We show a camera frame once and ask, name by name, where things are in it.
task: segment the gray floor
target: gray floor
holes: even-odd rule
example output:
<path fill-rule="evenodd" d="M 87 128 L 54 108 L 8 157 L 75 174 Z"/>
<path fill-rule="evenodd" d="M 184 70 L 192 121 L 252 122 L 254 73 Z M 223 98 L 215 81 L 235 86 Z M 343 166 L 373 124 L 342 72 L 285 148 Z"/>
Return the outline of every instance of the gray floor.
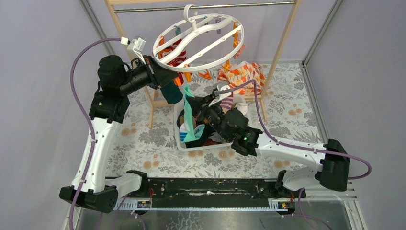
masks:
<path fill-rule="evenodd" d="M 351 229 L 347 212 L 339 201 L 303 202 L 307 215 L 316 216 L 334 230 Z M 99 219 L 99 212 L 84 210 L 78 230 L 93 229 Z M 111 230 L 115 213 L 105 214 L 99 230 Z M 150 211 L 142 216 L 147 230 L 311 230 L 302 217 L 282 218 L 275 212 L 255 211 Z M 319 230 L 328 229 L 321 223 L 313 222 Z M 114 230 L 141 230 L 139 219 L 129 211 L 119 211 L 114 221 Z"/>

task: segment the gray wall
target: gray wall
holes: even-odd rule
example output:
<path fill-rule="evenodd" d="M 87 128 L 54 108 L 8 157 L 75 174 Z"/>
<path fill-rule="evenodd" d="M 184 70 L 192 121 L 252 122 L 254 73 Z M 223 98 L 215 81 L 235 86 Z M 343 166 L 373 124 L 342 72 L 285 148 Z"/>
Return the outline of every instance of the gray wall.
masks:
<path fill-rule="evenodd" d="M 292 26 L 291 34 L 286 42 L 281 60 L 302 60 L 310 49 L 325 18 L 327 17 L 335 0 L 303 0 Z M 89 0 L 99 21 L 108 37 L 117 36 L 117 30 L 107 11 L 104 1 Z M 213 5 L 228 3 L 272 2 L 266 0 L 199 0 L 189 2 L 169 2 L 126 5 L 129 8 L 152 8 L 168 6 L 185 6 L 188 3 L 195 5 Z M 241 21 L 245 30 L 246 49 L 240 60 L 269 61 L 273 59 L 281 38 L 284 25 L 289 16 L 291 5 L 240 7 L 199 10 L 199 14 L 223 13 L 236 17 Z M 120 13 L 119 18 L 128 37 L 141 36 L 146 39 L 145 54 L 152 52 L 152 45 L 158 36 L 172 24 L 183 20 L 183 11 L 136 12 Z M 216 32 L 205 33 L 187 46 L 188 57 L 202 50 L 204 46 L 219 39 L 221 35 Z M 116 52 L 125 57 L 126 53 L 119 44 L 113 46 Z M 220 56 L 232 50 L 232 39 L 227 40 L 216 49 L 209 51 L 198 60 L 218 60 Z"/>
<path fill-rule="evenodd" d="M 69 86 L 76 55 L 98 38 L 79 1 L 1 1 L 0 229 L 57 230 L 83 154 L 87 123 Z M 88 108 L 103 46 L 76 73 Z"/>
<path fill-rule="evenodd" d="M 354 181 L 370 230 L 405 228 L 405 11 L 404 0 L 344 1 L 308 66 L 330 138 L 372 164 Z"/>

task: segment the floral pattern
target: floral pattern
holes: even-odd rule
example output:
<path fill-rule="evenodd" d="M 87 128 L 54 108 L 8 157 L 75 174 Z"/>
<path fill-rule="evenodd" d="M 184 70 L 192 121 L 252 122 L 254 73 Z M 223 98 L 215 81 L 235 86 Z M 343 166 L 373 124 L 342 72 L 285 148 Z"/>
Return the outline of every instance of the floral pattern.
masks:
<path fill-rule="evenodd" d="M 269 64 L 261 64 L 266 76 Z M 194 95 L 211 93 L 219 67 L 209 69 L 211 80 L 193 73 L 190 90 Z M 268 121 L 265 126 L 276 136 L 305 142 L 319 142 L 316 117 L 307 95 L 299 64 L 278 64 L 265 99 Z M 121 130 L 113 139 L 107 176 L 128 170 L 143 171 L 150 177 L 276 178 L 283 169 L 302 165 L 273 157 L 242 156 L 230 147 L 182 152 L 176 147 L 173 108 L 154 110 L 153 128 L 148 128 L 149 102 L 143 91 L 129 96 L 131 105 Z M 252 125 L 260 128 L 254 103 L 249 104 Z"/>

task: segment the white circular hanger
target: white circular hanger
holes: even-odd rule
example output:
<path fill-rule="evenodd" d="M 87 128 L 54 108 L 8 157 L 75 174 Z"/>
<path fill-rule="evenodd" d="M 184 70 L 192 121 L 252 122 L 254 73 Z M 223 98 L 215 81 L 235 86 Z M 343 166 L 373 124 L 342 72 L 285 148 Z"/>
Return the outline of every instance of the white circular hanger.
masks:
<path fill-rule="evenodd" d="M 197 15 L 197 10 L 195 10 L 195 12 L 194 12 L 195 16 L 189 17 L 188 13 L 189 13 L 189 9 L 191 6 L 194 6 L 194 5 L 193 4 L 186 5 L 185 9 L 183 10 L 184 20 L 173 24 L 168 29 L 166 29 L 164 32 L 162 32 L 158 36 L 158 38 L 155 40 L 155 43 L 154 43 L 154 46 L 152 49 L 152 54 L 160 66 L 173 70 L 173 71 L 176 71 L 176 72 L 194 72 L 194 71 L 205 70 L 205 69 L 220 65 L 220 64 L 224 63 L 225 61 L 231 59 L 234 56 L 234 54 L 236 54 L 240 50 L 242 45 L 244 44 L 244 28 L 243 28 L 242 24 L 240 23 L 240 21 L 238 21 L 236 18 L 234 18 L 230 15 L 218 14 L 218 13 Z M 219 23 L 204 25 L 215 18 L 221 18 L 222 20 Z M 197 19 L 202 19 L 202 20 L 199 23 L 196 23 Z M 173 31 L 176 28 L 178 28 L 180 25 L 185 24 L 185 23 L 191 23 L 192 24 L 191 28 L 185 30 L 184 32 L 182 32 L 181 34 L 172 38 L 171 40 L 165 42 L 164 44 L 159 45 L 162 36 L 165 37 L 165 35 L 168 34 L 169 32 L 173 33 Z M 226 34 L 224 36 L 220 37 L 217 41 L 211 43 L 207 47 L 203 47 L 201 51 L 199 51 L 195 55 L 189 57 L 184 62 L 180 63 L 177 67 L 170 66 L 167 64 L 170 61 L 172 61 L 173 59 L 175 59 L 185 49 L 187 44 L 189 42 L 191 42 L 193 39 L 195 39 L 197 36 L 207 32 L 207 31 L 215 31 L 218 29 L 223 29 L 230 23 L 235 24 L 233 30 L 231 30 L 228 33 L 226 32 Z M 239 43 L 235 48 L 230 46 L 230 48 L 233 48 L 233 50 L 228 52 L 228 54 L 226 54 L 225 56 L 221 56 L 221 58 L 219 58 L 217 61 L 213 61 L 211 63 L 204 64 L 204 65 L 189 67 L 189 65 L 192 62 L 195 62 L 198 58 L 203 56 L 203 54 L 207 53 L 209 50 L 211 50 L 214 47 L 216 47 L 217 45 L 221 44 L 222 42 L 227 40 L 229 37 L 234 36 L 236 33 L 238 33 Z M 173 43 L 177 42 L 179 39 L 182 39 L 182 41 L 178 44 L 178 46 L 172 52 L 170 52 L 169 54 L 167 54 L 166 56 L 164 56 L 162 58 L 158 57 L 158 54 L 161 51 L 163 51 L 165 48 L 169 47 Z"/>

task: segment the wooden clothing rack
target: wooden clothing rack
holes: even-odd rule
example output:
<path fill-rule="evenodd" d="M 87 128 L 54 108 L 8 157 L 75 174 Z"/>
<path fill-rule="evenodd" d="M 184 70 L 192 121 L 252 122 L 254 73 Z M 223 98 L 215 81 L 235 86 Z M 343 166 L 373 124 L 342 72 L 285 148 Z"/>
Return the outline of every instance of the wooden clothing rack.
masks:
<path fill-rule="evenodd" d="M 191 0 L 104 0 L 109 10 L 109 13 L 112 17 L 117 32 L 121 37 L 127 37 L 123 28 L 123 25 L 120 22 L 118 17 L 119 13 L 129 13 L 129 12 L 152 12 L 152 11 L 175 11 L 183 10 L 184 7 L 158 7 L 158 8 L 141 8 L 141 9 L 123 9 L 116 10 L 115 5 L 123 4 L 139 4 L 139 3 L 159 3 L 159 2 L 189 2 Z M 258 95 L 258 100 L 262 107 L 262 115 L 265 121 L 268 120 L 268 115 L 265 110 L 265 97 L 267 96 L 267 88 L 271 82 L 273 73 L 275 72 L 276 65 L 278 64 L 279 58 L 282 54 L 283 47 L 285 46 L 287 37 L 293 25 L 294 19 L 296 17 L 297 10 L 301 4 L 302 0 L 295 1 L 284 1 L 284 2 L 265 2 L 265 3 L 244 3 L 244 4 L 225 4 L 225 5 L 207 5 L 207 6 L 193 6 L 191 9 L 207 9 L 207 8 L 231 8 L 231 7 L 248 7 L 248 6 L 275 6 L 275 5 L 292 5 L 288 20 L 286 22 L 285 28 L 283 30 L 281 39 L 279 40 L 278 48 L 276 49 L 275 55 L 272 60 L 271 69 L 267 75 L 265 85 L 262 87 L 261 93 Z M 134 54 L 127 51 L 130 60 L 134 59 Z M 154 109 L 159 107 L 172 106 L 168 104 L 165 100 L 157 100 L 157 91 L 153 90 L 152 95 L 150 94 L 147 87 L 144 87 L 144 92 L 151 104 L 150 114 L 149 114 L 149 128 L 152 128 L 153 118 L 154 118 Z M 247 102 L 255 101 L 254 96 L 244 96 Z"/>

